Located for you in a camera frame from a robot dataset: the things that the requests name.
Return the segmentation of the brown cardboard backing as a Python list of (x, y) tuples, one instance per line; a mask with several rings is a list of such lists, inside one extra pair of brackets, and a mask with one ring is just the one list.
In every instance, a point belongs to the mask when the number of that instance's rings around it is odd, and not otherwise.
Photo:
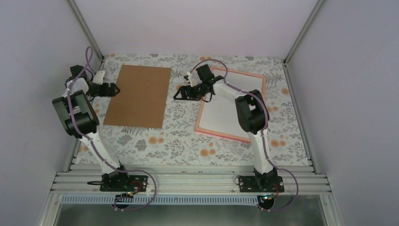
[(104, 125), (160, 129), (163, 125), (171, 68), (122, 65)]

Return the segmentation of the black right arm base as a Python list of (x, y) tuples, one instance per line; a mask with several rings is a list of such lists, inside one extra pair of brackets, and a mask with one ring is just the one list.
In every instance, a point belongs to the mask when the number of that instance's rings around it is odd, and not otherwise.
[(254, 170), (254, 176), (238, 176), (241, 193), (282, 193), (285, 191), (282, 177), (275, 168), (267, 173)]

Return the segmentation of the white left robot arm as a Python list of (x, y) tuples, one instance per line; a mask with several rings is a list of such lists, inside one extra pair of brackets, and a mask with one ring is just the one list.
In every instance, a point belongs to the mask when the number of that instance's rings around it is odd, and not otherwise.
[(120, 191), (130, 187), (131, 177), (123, 172), (126, 168), (120, 160), (103, 144), (98, 128), (100, 125), (97, 113), (88, 96), (114, 97), (120, 93), (115, 83), (100, 81), (105, 72), (92, 74), (90, 79), (86, 68), (81, 65), (70, 67), (72, 76), (65, 82), (66, 91), (52, 100), (53, 107), (66, 133), (78, 139), (95, 156), (103, 174), (117, 173), (112, 184)]

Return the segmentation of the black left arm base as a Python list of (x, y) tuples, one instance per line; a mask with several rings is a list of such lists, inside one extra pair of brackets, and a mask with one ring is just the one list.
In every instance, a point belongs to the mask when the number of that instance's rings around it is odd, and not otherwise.
[(148, 176), (129, 175), (128, 173), (112, 172), (102, 175), (100, 191), (102, 192), (145, 192)]

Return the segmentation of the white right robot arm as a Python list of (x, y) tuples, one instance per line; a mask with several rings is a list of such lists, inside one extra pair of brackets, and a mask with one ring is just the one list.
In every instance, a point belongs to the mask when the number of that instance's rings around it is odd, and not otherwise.
[(188, 72), (184, 76), (188, 85), (181, 86), (173, 98), (175, 100), (200, 101), (210, 94), (230, 101), (236, 108), (241, 129), (248, 134), (251, 142), (255, 156), (255, 186), (261, 192), (273, 188), (273, 185), (277, 183), (278, 173), (269, 158), (269, 148), (266, 145), (270, 117), (262, 93), (257, 89), (246, 91), (233, 86), (227, 81), (226, 76), (215, 76), (208, 65), (202, 65), (196, 71), (200, 82), (194, 84), (192, 73)]

